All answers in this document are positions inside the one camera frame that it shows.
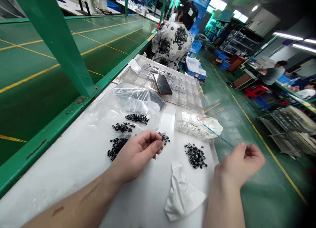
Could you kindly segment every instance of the red stool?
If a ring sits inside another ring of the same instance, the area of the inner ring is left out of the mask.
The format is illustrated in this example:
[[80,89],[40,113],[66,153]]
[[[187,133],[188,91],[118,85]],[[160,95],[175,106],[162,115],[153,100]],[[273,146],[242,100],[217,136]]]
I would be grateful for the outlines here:
[[253,100],[257,98],[258,96],[261,96],[263,93],[265,93],[269,88],[266,88],[260,84],[254,84],[248,88],[245,89],[246,97],[252,97]]

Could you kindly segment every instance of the green floor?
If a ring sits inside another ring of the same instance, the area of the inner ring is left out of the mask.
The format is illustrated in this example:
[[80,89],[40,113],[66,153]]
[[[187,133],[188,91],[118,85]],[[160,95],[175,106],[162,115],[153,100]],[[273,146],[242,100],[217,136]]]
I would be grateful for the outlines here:
[[[229,88],[230,93],[227,89],[225,81],[232,80],[232,75],[214,66],[217,74],[209,62],[211,53],[207,50],[201,49],[196,57],[207,71],[208,77],[202,87],[207,109],[217,103],[220,105],[211,110],[212,113],[225,108],[214,116],[224,127],[222,136],[233,145],[239,142],[254,143],[266,158],[264,167],[241,190],[246,227],[296,227],[294,221],[301,218],[306,205],[272,158],[233,96],[306,199],[311,191],[308,168],[313,168],[313,164],[304,154],[293,160],[290,156],[280,153],[273,140],[267,137],[269,131],[256,119],[259,116],[256,111],[259,106],[246,98],[242,92]],[[221,140],[215,142],[215,147],[219,161],[232,150]]]
[[[66,22],[76,33],[73,38],[94,83],[157,28],[156,23],[139,15],[67,19]],[[91,51],[105,43],[106,46]],[[23,48],[8,48],[12,44]],[[0,24],[0,62],[1,166],[24,145],[1,137],[29,141],[79,97],[79,93],[30,22]]]

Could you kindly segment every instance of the hand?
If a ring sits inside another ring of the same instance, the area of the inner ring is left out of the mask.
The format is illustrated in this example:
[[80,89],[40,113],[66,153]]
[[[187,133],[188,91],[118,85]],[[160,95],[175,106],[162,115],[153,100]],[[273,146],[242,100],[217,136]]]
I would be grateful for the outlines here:
[[215,167],[214,179],[240,189],[264,163],[265,158],[257,146],[240,143]]
[[109,173],[121,185],[133,181],[162,148],[162,137],[146,130],[127,141],[109,167]]

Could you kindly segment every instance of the smartphone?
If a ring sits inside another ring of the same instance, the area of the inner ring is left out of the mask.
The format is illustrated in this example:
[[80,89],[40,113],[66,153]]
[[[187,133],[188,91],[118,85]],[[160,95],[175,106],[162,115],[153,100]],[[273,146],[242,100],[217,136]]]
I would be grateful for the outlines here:
[[171,88],[164,75],[153,74],[158,89],[158,93],[161,95],[172,95]]

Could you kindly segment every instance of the black and white floral blouse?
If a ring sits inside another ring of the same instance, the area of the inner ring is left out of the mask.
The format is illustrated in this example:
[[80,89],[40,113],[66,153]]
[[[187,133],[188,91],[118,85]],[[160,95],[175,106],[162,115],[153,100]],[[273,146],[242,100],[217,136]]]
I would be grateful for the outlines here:
[[182,23],[165,23],[152,39],[152,60],[179,71],[179,61],[185,62],[194,39]]

